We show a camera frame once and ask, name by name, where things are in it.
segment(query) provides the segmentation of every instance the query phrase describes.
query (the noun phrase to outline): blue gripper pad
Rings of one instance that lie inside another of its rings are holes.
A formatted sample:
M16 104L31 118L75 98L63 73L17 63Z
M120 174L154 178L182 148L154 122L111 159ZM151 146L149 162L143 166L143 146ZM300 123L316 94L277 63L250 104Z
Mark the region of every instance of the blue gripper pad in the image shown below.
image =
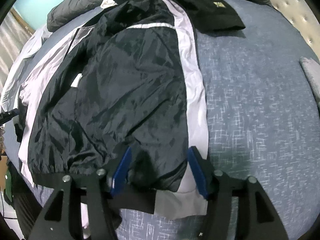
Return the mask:
M199 194L202 195L205 199L208 199L209 192L207 190L207 178L205 173L202 170L201 162L203 161L198 149L195 146L192 146L188 150L188 162L193 174L193 177L196 181L196 186L199 191Z
M112 187L110 191L111 196L118 194L122 190L131 161L132 161L131 148L128 147L115 173L113 174Z

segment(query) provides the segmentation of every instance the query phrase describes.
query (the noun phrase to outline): black cable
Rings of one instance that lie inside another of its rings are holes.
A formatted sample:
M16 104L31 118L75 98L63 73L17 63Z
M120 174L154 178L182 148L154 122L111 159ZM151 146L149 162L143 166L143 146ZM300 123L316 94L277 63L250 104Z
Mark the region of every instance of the black cable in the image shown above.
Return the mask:
M1 194L1 187L0 187L0 195L1 195L1 203L2 203L2 213L3 213L3 218L4 219L12 219L12 220L17 220L17 218L6 218L5 216L4 216L4 204L3 204L3 198L2 198L2 194Z

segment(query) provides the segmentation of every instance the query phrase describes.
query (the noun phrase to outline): black jacket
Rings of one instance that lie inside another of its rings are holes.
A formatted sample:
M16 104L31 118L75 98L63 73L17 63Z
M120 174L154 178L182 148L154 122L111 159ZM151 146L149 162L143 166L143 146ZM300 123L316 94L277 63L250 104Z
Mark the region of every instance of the black jacket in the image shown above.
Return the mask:
M204 93L197 92L203 84L194 27L244 25L223 0L115 1L120 5L87 23L96 24L94 30L47 85L30 136L28 166L35 183L53 187L51 174L90 174L125 142L134 156L130 183L177 191L187 149L201 144L201 130L208 129L197 127L197 109L206 105ZM80 73L77 87L71 87Z

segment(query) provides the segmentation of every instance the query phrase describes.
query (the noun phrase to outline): screw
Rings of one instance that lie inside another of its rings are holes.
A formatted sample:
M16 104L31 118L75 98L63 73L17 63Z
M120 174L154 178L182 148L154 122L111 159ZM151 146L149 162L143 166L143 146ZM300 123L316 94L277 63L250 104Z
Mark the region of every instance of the screw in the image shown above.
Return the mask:
M70 175L65 175L62 178L63 182L68 182L70 179L71 179Z
M257 182L257 179L254 176L250 176L248 180L252 184L255 184Z
M106 174L106 171L104 170L104 169L98 169L97 170L97 175L98 176L103 176L103 175L105 175Z
M217 177L221 177L223 175L223 171L221 171L221 170L215 170L213 173Z

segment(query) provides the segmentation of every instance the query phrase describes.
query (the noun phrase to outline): folded gray cloth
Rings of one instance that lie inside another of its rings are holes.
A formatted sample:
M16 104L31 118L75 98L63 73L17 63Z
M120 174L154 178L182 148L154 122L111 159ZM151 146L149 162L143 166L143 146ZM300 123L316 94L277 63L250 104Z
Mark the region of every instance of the folded gray cloth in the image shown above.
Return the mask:
M103 0L64 0L48 13L47 28L55 32L63 25L98 6Z
M309 81L313 95L320 107L320 65L313 59L301 57L300 65Z

